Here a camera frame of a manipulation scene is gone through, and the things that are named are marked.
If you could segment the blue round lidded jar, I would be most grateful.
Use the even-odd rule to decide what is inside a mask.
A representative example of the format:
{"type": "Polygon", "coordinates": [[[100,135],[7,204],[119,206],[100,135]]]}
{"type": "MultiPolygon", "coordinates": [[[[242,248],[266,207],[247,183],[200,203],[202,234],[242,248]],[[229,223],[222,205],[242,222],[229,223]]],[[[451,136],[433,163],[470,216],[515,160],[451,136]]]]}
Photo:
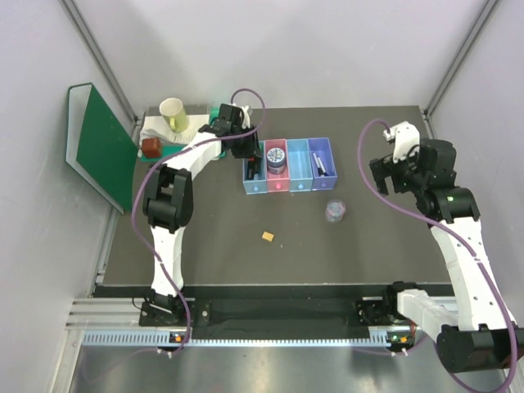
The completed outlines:
{"type": "Polygon", "coordinates": [[[279,175],[287,168],[287,155],[284,149],[272,147],[266,152],[266,163],[271,174],[279,175]]]}

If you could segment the orange black highlighter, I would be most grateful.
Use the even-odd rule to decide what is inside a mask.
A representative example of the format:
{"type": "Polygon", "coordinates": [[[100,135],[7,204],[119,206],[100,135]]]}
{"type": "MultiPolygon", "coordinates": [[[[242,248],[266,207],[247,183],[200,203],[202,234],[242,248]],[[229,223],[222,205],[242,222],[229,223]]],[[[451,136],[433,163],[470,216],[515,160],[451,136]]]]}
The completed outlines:
{"type": "Polygon", "coordinates": [[[246,180],[253,180],[259,173],[260,163],[256,157],[250,158],[246,161],[246,180]]]}

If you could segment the white blue marker pen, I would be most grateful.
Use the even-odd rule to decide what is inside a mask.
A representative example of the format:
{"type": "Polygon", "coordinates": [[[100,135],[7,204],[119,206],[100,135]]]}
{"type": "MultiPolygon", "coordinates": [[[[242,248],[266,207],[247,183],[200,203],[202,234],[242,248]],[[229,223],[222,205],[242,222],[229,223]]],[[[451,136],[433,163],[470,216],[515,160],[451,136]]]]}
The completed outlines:
{"type": "Polygon", "coordinates": [[[323,162],[321,160],[318,162],[318,167],[319,167],[319,171],[322,172],[321,176],[324,176],[324,177],[328,176],[328,172],[326,171],[326,169],[325,169],[325,167],[323,165],[323,162]]]}

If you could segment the clear plastic pin jar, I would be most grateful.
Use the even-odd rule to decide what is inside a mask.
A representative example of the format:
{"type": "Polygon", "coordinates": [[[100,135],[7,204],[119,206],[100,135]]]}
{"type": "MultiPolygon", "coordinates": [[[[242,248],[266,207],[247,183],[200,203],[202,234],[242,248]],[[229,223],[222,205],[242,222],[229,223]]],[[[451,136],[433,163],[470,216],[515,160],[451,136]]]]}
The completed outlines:
{"type": "Polygon", "coordinates": [[[337,223],[343,220],[346,213],[346,205],[343,201],[332,200],[327,203],[325,216],[330,223],[337,223]]]}

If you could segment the white black marker pen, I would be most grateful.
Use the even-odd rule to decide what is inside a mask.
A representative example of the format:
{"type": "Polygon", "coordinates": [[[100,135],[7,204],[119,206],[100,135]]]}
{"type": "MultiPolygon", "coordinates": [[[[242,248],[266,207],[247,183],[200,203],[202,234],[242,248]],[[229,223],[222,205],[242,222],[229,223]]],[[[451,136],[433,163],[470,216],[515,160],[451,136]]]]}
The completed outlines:
{"type": "Polygon", "coordinates": [[[312,152],[312,156],[314,158],[314,163],[317,166],[318,176],[324,176],[323,167],[321,165],[321,162],[318,160],[318,156],[315,152],[312,152]]]}

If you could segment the purple drawer box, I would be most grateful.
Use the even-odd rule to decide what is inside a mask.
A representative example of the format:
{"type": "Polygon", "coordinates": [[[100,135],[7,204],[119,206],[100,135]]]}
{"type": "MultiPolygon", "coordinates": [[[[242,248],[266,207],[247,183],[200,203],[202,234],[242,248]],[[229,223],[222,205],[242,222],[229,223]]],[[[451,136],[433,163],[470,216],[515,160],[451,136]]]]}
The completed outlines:
{"type": "Polygon", "coordinates": [[[337,169],[335,166],[330,140],[329,138],[308,138],[307,140],[309,143],[309,156],[314,176],[312,190],[332,190],[337,183],[337,169]],[[328,176],[318,176],[317,166],[314,163],[312,152],[315,152],[318,156],[318,160],[323,162],[328,176]]]}

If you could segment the pink drawer box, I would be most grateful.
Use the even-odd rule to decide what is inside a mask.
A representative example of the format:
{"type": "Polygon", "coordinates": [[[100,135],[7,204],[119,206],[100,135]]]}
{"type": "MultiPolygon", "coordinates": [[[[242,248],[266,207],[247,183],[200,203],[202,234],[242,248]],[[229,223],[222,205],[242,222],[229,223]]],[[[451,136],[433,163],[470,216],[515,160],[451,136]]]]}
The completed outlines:
{"type": "Polygon", "coordinates": [[[285,139],[269,139],[264,142],[264,155],[266,162],[266,152],[272,147],[280,147],[285,150],[287,155],[287,168],[286,170],[279,174],[271,174],[268,171],[267,166],[267,186],[268,192],[288,192],[290,190],[290,174],[288,169],[288,152],[287,152],[287,142],[285,139]]]}

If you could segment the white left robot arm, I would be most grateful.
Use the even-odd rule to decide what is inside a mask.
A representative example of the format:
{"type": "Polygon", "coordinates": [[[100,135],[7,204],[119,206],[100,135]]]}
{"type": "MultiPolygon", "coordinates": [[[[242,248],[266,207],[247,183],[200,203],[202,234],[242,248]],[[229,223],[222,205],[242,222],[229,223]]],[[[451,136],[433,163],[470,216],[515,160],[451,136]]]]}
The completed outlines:
{"type": "Polygon", "coordinates": [[[194,210],[193,179],[226,150],[236,158],[260,159],[249,106],[221,105],[218,115],[203,124],[186,147],[151,167],[140,188],[155,258],[153,282],[142,311],[169,325],[191,321],[182,293],[181,263],[183,234],[194,210]]]}

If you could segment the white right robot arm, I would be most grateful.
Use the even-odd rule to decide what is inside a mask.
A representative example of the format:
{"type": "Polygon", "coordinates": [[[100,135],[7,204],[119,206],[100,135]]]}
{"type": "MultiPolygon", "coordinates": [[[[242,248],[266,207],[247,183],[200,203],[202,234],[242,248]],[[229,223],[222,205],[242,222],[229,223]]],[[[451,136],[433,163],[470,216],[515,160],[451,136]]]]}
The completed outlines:
{"type": "Polygon", "coordinates": [[[392,152],[370,161],[373,177],[364,182],[381,201],[390,189],[413,194],[416,212],[389,206],[427,224],[444,258],[457,305],[452,313],[419,285],[395,282],[386,289],[384,318],[393,324],[408,319],[421,328],[451,374],[507,369],[513,375],[523,356],[523,329],[496,285],[476,199],[455,183],[454,145],[422,138],[408,121],[385,126],[382,135],[392,152]]]}

